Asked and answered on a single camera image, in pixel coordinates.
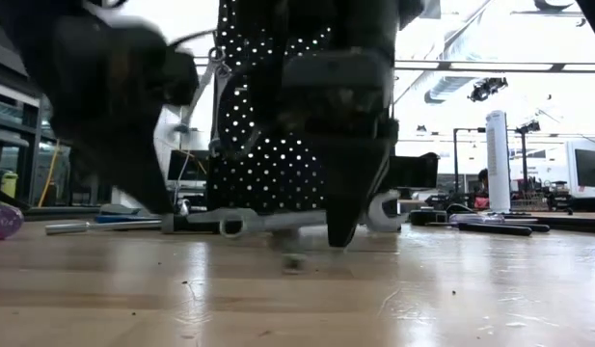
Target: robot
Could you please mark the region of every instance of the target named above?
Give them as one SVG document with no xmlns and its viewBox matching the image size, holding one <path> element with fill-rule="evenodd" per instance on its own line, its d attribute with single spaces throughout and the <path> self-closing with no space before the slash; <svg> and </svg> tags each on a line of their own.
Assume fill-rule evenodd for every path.
<svg viewBox="0 0 595 347">
<path fill-rule="evenodd" d="M 578 3 L 595 30 L 595 1 Z M 167 43 L 142 24 L 111 27 L 88 5 L 0 0 L 0 24 L 53 105 L 55 135 L 151 213 L 173 213 L 153 130 L 165 105 L 191 105 L 200 87 L 196 66 L 179 51 L 180 41 Z M 291 36 L 333 27 L 325 51 L 288 60 L 281 54 L 233 73 L 250 78 L 261 131 L 297 131 L 312 143 L 327 174 L 329 243 L 344 247 L 397 141 L 390 115 L 395 36 L 424 6 L 421 0 L 237 0 L 230 6 L 243 36 L 265 31 L 281 52 Z M 231 149 L 224 149 L 220 155 L 230 159 Z"/>
</svg>

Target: person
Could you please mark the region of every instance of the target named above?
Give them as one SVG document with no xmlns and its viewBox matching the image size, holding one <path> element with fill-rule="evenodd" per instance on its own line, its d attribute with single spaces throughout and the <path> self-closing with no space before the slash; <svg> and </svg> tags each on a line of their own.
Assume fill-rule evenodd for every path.
<svg viewBox="0 0 595 347">
<path fill-rule="evenodd" d="M 474 208 L 487 209 L 490 207 L 490 198 L 488 197 L 488 169 L 483 169 L 477 175 L 481 189 L 474 195 Z"/>
<path fill-rule="evenodd" d="M 488 169 L 483 169 L 480 171 L 477 175 L 477 179 L 479 179 L 479 183 L 481 183 L 481 189 L 479 192 L 488 194 Z"/>
</svg>

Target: black tube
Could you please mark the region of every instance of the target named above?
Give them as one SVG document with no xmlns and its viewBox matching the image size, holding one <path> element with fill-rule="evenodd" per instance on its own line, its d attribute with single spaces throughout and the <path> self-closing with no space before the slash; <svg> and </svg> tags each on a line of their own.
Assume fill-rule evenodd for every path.
<svg viewBox="0 0 595 347">
<path fill-rule="evenodd" d="M 538 225 L 538 224 L 516 224 L 516 223 L 506 223 L 510 227 L 528 227 L 529 229 L 536 231 L 536 232 L 548 232 L 550 231 L 550 226 L 547 225 Z"/>
<path fill-rule="evenodd" d="M 460 190 L 460 174 L 458 173 L 458 130 L 453 129 L 453 184 L 455 193 Z"/>
<path fill-rule="evenodd" d="M 528 192 L 528 167 L 527 167 L 527 133 L 520 131 L 520 138 L 522 139 L 522 180 L 523 190 Z"/>
<path fill-rule="evenodd" d="M 460 223 L 458 228 L 460 231 L 486 232 L 514 236 L 530 236 L 532 234 L 532 230 L 529 227 Z"/>
</svg>

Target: workbench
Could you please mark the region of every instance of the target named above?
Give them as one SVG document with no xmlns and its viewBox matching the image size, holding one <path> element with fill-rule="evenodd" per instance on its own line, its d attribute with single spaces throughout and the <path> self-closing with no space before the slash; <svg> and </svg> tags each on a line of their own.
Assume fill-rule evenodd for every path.
<svg viewBox="0 0 595 347">
<path fill-rule="evenodd" d="M 45 224 L 0 242 L 0 347 L 595 346 L 595 234 L 313 227 L 289 276 L 270 234 Z"/>
</svg>

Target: yellow container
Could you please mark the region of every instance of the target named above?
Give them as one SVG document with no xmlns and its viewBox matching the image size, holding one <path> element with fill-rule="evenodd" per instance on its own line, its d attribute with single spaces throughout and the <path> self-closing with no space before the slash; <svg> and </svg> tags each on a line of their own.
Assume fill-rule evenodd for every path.
<svg viewBox="0 0 595 347">
<path fill-rule="evenodd" d="M 18 174 L 4 173 L 1 177 L 1 191 L 8 196 L 14 198 L 16 195 L 16 182 L 18 181 Z"/>
</svg>

